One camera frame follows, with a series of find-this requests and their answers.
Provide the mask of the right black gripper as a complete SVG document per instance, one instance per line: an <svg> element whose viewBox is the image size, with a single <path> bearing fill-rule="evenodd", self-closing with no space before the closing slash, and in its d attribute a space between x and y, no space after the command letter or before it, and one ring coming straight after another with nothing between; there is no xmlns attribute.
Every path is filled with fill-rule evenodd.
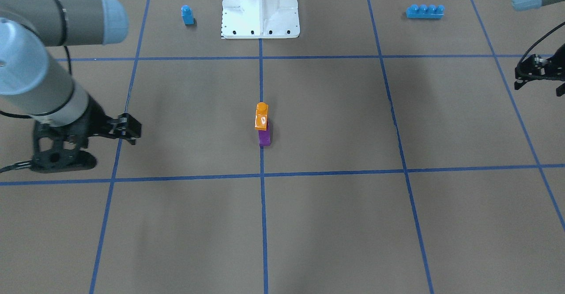
<svg viewBox="0 0 565 294"><path fill-rule="evenodd" d="M87 147L91 137L121 138L130 145L136 145L136 141L141 137L143 125L131 114L123 113L117 117L117 133L115 133L111 120L101 105L89 96L83 115L66 126L66 141L77 147Z"/></svg>

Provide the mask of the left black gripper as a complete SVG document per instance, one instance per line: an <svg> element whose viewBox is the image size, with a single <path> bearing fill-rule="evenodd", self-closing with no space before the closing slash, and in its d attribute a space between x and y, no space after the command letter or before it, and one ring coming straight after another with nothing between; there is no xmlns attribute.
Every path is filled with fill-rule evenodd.
<svg viewBox="0 0 565 294"><path fill-rule="evenodd" d="M514 74L515 90L519 90L534 80L561 81L563 83L556 88L556 96L563 96L565 94L565 45L561 45L549 58L531 54L521 59L514 69Z"/></svg>

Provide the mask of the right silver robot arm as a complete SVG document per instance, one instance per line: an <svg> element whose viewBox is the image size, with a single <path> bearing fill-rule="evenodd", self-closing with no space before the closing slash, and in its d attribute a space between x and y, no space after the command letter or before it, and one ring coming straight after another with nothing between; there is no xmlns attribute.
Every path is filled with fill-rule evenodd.
<svg viewBox="0 0 565 294"><path fill-rule="evenodd" d="M1 0L1 97L40 126L85 127L79 135L135 144L140 123L113 119L48 52L49 47L121 43L129 17L119 0Z"/></svg>

